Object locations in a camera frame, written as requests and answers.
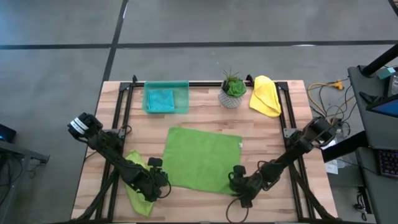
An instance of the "gray floor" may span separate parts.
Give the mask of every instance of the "gray floor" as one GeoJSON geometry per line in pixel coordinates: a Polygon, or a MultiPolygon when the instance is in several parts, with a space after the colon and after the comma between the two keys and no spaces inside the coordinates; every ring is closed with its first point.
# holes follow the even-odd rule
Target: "gray floor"
{"type": "MultiPolygon", "coordinates": [[[[0,1],[0,44],[111,43],[121,3],[0,1]]],[[[398,38],[397,22],[387,0],[132,0],[119,42],[389,40],[398,38]]],[[[347,67],[366,64],[389,47],[119,49],[110,80],[130,80],[132,74],[140,80],[220,80],[222,69],[231,66],[242,77],[309,85],[344,79],[347,67]]],[[[95,112],[108,54],[108,49],[0,50],[0,123],[18,131],[18,145],[51,155],[34,180],[25,180],[15,223],[69,219],[85,147],[66,124],[82,111],[95,112]]],[[[327,105],[340,104],[342,95],[323,92],[327,105]]],[[[357,110],[349,123],[353,134],[362,130],[357,110]]],[[[332,190],[339,216],[360,221],[351,209],[355,189],[332,190]]]]}

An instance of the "yellow towel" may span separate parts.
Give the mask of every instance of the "yellow towel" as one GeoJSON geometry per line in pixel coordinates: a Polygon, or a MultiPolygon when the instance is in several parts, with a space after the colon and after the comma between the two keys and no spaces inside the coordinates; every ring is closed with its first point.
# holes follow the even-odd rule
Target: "yellow towel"
{"type": "Polygon", "coordinates": [[[256,77],[249,106],[271,118],[280,115],[278,95],[276,93],[275,83],[271,79],[264,75],[256,77]]]}
{"type": "MultiPolygon", "coordinates": [[[[140,154],[135,150],[132,150],[127,155],[126,160],[133,161],[136,164],[140,164],[145,169],[149,169],[148,166],[145,164],[145,162],[141,159],[140,154]]],[[[124,183],[124,186],[126,187],[127,195],[129,196],[130,203],[131,203],[131,206],[133,207],[133,209],[138,214],[148,217],[150,215],[150,212],[152,211],[152,208],[154,207],[154,203],[145,201],[145,197],[142,194],[134,191],[132,188],[127,186],[126,183],[124,183]]]]}

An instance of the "monitor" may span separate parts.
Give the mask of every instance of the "monitor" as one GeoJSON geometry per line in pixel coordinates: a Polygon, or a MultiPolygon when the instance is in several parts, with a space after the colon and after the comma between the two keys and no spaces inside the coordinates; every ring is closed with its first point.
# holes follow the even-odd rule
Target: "monitor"
{"type": "Polygon", "coordinates": [[[398,95],[387,97],[366,107],[368,111],[398,118],[398,95]]]}

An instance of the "black desk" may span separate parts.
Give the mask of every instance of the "black desk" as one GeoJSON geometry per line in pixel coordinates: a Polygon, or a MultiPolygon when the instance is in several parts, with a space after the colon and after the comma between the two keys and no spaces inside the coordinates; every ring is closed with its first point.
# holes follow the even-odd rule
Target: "black desk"
{"type": "Polygon", "coordinates": [[[377,77],[366,78],[362,76],[358,67],[350,67],[348,75],[353,86],[364,131],[324,150],[322,152],[323,160],[328,162],[355,152],[359,164],[374,171],[372,173],[361,169],[361,175],[377,223],[396,224],[398,220],[398,180],[377,175],[378,168],[374,149],[398,150],[396,134],[398,118],[366,111],[367,104],[359,95],[359,92],[363,91],[369,95],[381,96],[384,93],[386,81],[377,77]]]}

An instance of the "keyboard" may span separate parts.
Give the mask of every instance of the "keyboard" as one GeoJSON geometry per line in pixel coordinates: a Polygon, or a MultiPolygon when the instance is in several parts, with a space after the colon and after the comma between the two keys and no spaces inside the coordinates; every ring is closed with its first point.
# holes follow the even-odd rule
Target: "keyboard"
{"type": "Polygon", "coordinates": [[[378,150],[377,157],[381,175],[398,178],[398,151],[378,150]]]}

